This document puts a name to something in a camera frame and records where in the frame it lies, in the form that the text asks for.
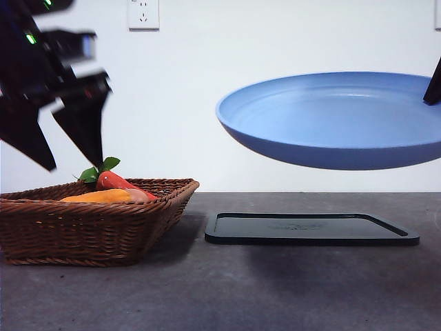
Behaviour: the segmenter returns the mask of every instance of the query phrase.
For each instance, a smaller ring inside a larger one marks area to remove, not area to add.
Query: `green leaf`
[[[98,170],[95,167],[86,169],[81,173],[80,179],[85,183],[94,183],[98,180]]]
[[[115,168],[120,162],[120,159],[116,157],[106,157],[101,167],[99,167],[99,173]]]

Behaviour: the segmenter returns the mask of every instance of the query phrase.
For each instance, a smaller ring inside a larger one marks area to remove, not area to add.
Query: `robotic arm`
[[[38,124],[39,109],[60,98],[53,116],[94,165],[103,161],[101,111],[107,73],[76,77],[71,64],[93,58],[95,34],[42,32],[33,15],[64,10],[73,0],[0,0],[0,139],[48,170],[54,157]]]

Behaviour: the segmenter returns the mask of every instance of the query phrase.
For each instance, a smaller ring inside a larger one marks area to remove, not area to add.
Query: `carrot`
[[[61,201],[64,202],[97,202],[97,203],[112,203],[112,202],[148,202],[150,199],[146,194],[139,190],[127,189],[122,190],[114,188],[104,191],[89,192],[81,195],[74,195],[66,197]]]
[[[97,190],[106,190],[109,188],[129,188],[134,190],[140,190],[141,192],[144,192],[145,195],[149,198],[149,200],[157,199],[156,196],[154,196],[152,193],[144,191],[141,188],[136,187],[135,185],[132,185],[128,181],[126,181],[123,177],[118,176],[112,171],[103,171],[99,177],[98,181],[96,182],[96,189]]]

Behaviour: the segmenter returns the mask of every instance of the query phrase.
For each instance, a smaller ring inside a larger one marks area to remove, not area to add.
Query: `black tray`
[[[418,245],[418,233],[368,214],[250,214],[210,218],[205,240],[222,244]]]

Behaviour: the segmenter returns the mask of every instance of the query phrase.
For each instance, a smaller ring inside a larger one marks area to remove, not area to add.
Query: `basket rim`
[[[9,193],[2,193],[0,194],[0,203],[50,203],[52,205],[72,205],[72,206],[91,206],[91,207],[99,207],[99,206],[109,206],[109,205],[118,205],[118,206],[144,206],[144,205],[153,205],[153,204],[160,204],[160,203],[166,203],[167,201],[170,201],[174,198],[176,198],[178,195],[183,193],[186,190],[189,190],[193,186],[196,186],[194,188],[197,189],[199,187],[199,182],[195,181],[193,178],[182,178],[182,179],[144,179],[144,178],[127,178],[128,181],[169,181],[169,182],[177,182],[177,181],[188,181],[186,185],[184,185],[182,188],[175,189],[171,191],[169,194],[164,195],[163,197],[159,197],[155,200],[151,200],[148,202],[67,202],[67,201],[60,201],[60,200],[51,200],[51,199],[44,199],[44,200],[38,200],[38,199],[8,199],[4,196],[8,196],[9,194],[26,194],[31,192],[36,192],[39,190],[45,190],[45,189],[54,189],[54,188],[60,188],[66,185],[72,185],[72,184],[78,184],[82,182],[81,180],[73,181],[69,183],[64,184],[58,184],[58,185],[51,185],[44,188],[34,188],[31,190],[24,190],[24,191],[18,191],[18,192],[9,192]]]

